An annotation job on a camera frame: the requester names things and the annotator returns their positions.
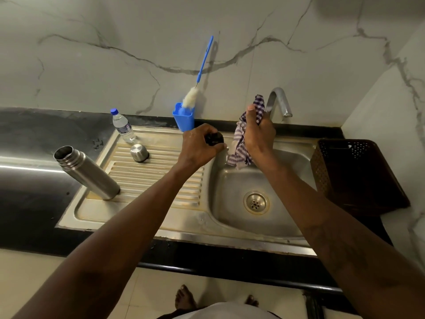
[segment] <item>black countertop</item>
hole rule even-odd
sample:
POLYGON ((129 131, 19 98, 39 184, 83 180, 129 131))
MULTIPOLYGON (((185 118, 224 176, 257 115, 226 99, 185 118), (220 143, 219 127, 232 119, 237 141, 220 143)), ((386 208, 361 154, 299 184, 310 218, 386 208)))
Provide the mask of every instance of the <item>black countertop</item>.
MULTIPOLYGON (((114 127, 105 113, 0 109, 0 248, 66 257, 91 232, 55 228, 80 187, 53 159, 71 145, 96 160, 114 127)), ((127 116, 133 125, 176 128, 173 118, 127 116)), ((196 120, 232 132, 235 122, 196 120)), ((340 128, 276 125, 278 135, 343 138, 340 128)), ((378 219, 361 220, 389 238, 378 219)), ((319 259, 154 239, 140 267, 341 293, 319 259)))

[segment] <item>foot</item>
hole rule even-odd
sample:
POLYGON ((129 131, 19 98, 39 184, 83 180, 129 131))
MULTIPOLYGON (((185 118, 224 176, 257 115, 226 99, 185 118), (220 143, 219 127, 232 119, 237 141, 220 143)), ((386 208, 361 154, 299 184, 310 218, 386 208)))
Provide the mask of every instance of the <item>foot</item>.
POLYGON ((251 305, 253 307, 258 307, 258 301, 254 299, 254 297, 250 294, 245 301, 246 305, 251 305))
POLYGON ((186 285, 182 285, 182 287, 179 290, 177 290, 176 309, 183 309, 183 310, 196 309, 196 302, 193 298, 192 293, 189 291, 186 285))

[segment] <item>brown plastic basket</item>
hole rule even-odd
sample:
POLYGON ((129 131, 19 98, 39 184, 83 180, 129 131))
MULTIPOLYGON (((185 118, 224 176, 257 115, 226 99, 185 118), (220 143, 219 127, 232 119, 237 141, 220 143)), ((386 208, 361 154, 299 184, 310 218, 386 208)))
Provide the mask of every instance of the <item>brown plastic basket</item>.
POLYGON ((310 164, 317 191, 354 216, 377 216, 410 206, 373 141, 321 139, 310 164))

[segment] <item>floor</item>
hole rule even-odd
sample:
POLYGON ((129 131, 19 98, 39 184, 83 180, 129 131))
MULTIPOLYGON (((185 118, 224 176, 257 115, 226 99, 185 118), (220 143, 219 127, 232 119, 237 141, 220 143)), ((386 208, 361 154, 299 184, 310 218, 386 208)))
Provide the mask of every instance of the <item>floor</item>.
MULTIPOLYGON (((10 319, 62 262, 61 257, 0 249, 0 319, 10 319)), ((174 296, 185 284, 199 305, 243 302, 254 295, 260 308, 283 319, 307 319, 301 290, 204 276, 136 268, 109 319, 155 319, 174 311, 174 296)), ((327 319, 360 319, 337 311, 327 319)))

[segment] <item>faucet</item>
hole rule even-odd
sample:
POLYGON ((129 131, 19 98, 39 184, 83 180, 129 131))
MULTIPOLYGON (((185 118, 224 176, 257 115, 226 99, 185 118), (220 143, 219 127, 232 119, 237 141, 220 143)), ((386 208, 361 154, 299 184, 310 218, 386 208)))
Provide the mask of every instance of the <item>faucet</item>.
POLYGON ((264 110, 265 112, 270 112, 270 118, 273 117, 274 109, 276 108, 274 105, 276 102, 276 99, 279 102, 282 115, 284 117, 292 117, 290 104, 288 102, 288 99, 286 98, 285 92, 283 91, 282 88, 276 87, 270 92, 269 99, 267 101, 267 105, 264 110))

